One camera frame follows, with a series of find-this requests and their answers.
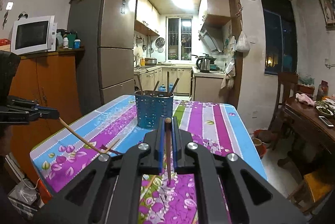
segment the metal screw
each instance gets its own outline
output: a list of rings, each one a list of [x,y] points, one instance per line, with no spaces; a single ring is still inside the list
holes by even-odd
[[[229,153],[227,155],[229,161],[235,162],[238,160],[238,156],[235,153]]]
[[[149,145],[147,143],[141,143],[138,145],[138,148],[140,150],[147,150],[149,148]]]
[[[99,159],[100,162],[106,162],[109,159],[109,155],[106,154],[106,153],[100,154],[98,159]]]
[[[194,143],[194,142],[189,142],[189,143],[187,144],[187,147],[188,147],[189,149],[194,150],[194,149],[197,149],[197,148],[198,148],[198,144],[197,144],[197,143]]]

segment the window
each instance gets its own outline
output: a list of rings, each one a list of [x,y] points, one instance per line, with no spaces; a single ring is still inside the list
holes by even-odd
[[[192,18],[167,18],[168,60],[191,60]]]
[[[296,30],[289,0],[262,0],[266,57],[265,73],[295,72],[297,63]]]

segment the green cup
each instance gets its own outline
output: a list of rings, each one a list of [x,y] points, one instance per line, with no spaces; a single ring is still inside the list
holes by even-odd
[[[73,49],[74,48],[74,40],[76,39],[76,35],[75,34],[68,34],[66,37],[69,40],[69,48]]]

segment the ceiling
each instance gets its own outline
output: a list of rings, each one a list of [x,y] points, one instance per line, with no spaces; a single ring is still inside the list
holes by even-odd
[[[192,0],[193,9],[185,10],[177,7],[172,0],[149,0],[160,14],[197,14],[201,0]]]

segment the tablecloth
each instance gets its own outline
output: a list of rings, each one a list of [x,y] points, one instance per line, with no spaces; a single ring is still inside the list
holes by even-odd
[[[180,129],[191,132],[195,142],[215,154],[235,152],[267,179],[252,140],[232,105],[174,100],[173,116],[177,117]],[[143,141],[150,131],[137,126],[133,95],[121,96],[101,106],[71,124],[71,128],[98,148],[120,138],[113,149],[122,153]],[[52,192],[61,190],[97,156],[97,152],[66,129],[30,153],[41,180]],[[170,184],[166,168],[159,176],[143,175],[138,223],[192,223],[196,218],[193,175],[173,172]]]

